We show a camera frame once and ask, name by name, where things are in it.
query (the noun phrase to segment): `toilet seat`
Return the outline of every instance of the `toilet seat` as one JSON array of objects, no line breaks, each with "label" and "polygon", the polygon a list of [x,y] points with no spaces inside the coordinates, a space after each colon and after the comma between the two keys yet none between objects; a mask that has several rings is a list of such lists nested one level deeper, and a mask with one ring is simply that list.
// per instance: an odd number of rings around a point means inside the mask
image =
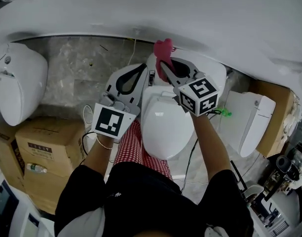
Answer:
[{"label": "toilet seat", "polygon": [[149,87],[143,95],[143,144],[149,155],[162,160],[178,154],[194,132],[190,113],[185,113],[173,96],[171,86]]}]

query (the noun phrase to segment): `toilet lid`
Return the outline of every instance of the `toilet lid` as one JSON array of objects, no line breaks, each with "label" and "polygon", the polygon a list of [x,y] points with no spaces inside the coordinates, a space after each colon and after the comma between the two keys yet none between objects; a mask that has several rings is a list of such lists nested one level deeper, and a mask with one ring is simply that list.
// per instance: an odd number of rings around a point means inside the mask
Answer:
[{"label": "toilet lid", "polygon": [[143,144],[149,155],[169,159],[190,140],[194,126],[190,114],[170,97],[150,99],[142,122]]}]

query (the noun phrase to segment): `white appliance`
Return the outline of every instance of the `white appliance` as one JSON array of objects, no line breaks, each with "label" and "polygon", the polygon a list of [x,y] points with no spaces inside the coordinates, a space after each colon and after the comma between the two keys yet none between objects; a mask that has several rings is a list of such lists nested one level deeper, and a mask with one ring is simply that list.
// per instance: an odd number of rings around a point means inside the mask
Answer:
[{"label": "white appliance", "polygon": [[262,95],[230,91],[225,107],[232,115],[221,118],[222,137],[238,154],[247,157],[263,137],[275,105]]},{"label": "white appliance", "polygon": [[23,44],[0,45],[0,111],[10,125],[27,119],[43,98],[48,63]]},{"label": "white appliance", "polygon": [[[191,61],[200,71],[209,75],[219,88],[221,96],[226,83],[226,68],[207,57],[177,49],[171,57]],[[141,108],[141,134],[149,155],[169,159],[178,154],[194,132],[189,112],[185,113],[172,97],[173,86],[162,81],[155,68],[156,57],[147,60],[148,71],[155,71],[154,84],[143,92]]]}]

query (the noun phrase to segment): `fiducial marker cube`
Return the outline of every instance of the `fiducial marker cube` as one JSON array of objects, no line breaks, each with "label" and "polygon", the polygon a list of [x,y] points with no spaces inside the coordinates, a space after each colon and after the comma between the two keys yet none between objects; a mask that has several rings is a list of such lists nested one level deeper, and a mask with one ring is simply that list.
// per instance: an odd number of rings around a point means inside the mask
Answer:
[{"label": "fiducial marker cube", "polygon": [[214,109],[219,100],[219,89],[210,76],[192,81],[178,88],[180,105],[197,117]]}]

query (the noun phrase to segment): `floor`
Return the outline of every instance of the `floor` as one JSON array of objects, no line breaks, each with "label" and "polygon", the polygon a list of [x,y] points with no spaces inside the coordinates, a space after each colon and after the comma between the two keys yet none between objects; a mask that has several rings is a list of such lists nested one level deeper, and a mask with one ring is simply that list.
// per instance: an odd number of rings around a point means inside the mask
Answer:
[{"label": "floor", "polygon": [[[85,104],[94,108],[110,75],[127,65],[134,45],[131,40],[101,37],[49,37],[23,40],[21,43],[43,55],[49,65],[45,96],[34,115],[69,119],[82,117]],[[152,44],[137,42],[131,64],[145,62],[152,51]],[[249,82],[248,76],[232,71],[219,105],[226,102],[229,90],[244,92],[248,89]],[[211,122],[218,132],[220,117],[213,117]],[[180,187],[184,184],[190,151],[195,141],[194,134],[182,152],[168,161],[172,175],[179,178],[175,182]],[[242,158],[229,145],[225,145],[243,179],[257,181],[268,163],[267,159],[257,151]],[[207,185],[205,164],[197,146],[190,161],[183,194],[198,203]]]}]

